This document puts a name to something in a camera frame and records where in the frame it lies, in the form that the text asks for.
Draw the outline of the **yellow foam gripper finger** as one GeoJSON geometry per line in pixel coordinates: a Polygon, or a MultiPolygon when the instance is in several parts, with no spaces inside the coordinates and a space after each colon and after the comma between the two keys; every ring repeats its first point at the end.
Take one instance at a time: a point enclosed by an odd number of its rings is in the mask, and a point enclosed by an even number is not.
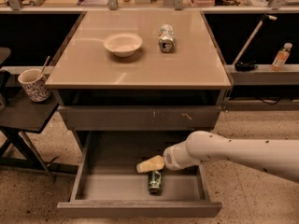
{"type": "Polygon", "coordinates": [[[158,170],[162,170],[163,168],[164,168],[164,159],[160,155],[154,156],[146,161],[142,161],[136,166],[136,170],[139,173],[158,171],[158,170]]]}

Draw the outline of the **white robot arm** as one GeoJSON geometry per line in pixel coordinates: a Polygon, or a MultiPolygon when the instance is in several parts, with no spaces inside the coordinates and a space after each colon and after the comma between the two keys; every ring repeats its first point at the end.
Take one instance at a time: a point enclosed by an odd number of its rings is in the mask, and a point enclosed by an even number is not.
{"type": "Polygon", "coordinates": [[[197,131],[185,141],[168,147],[136,166],[139,173],[172,171],[206,162],[231,161],[293,182],[299,181],[299,141],[274,139],[230,139],[197,131]]]}

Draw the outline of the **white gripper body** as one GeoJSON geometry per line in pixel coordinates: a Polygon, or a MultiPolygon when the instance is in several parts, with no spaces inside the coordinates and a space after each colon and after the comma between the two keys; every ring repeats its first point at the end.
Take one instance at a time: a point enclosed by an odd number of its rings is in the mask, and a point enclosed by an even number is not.
{"type": "Polygon", "coordinates": [[[185,143],[178,143],[164,150],[164,165],[171,171],[198,166],[199,160],[190,155],[185,143]]]}

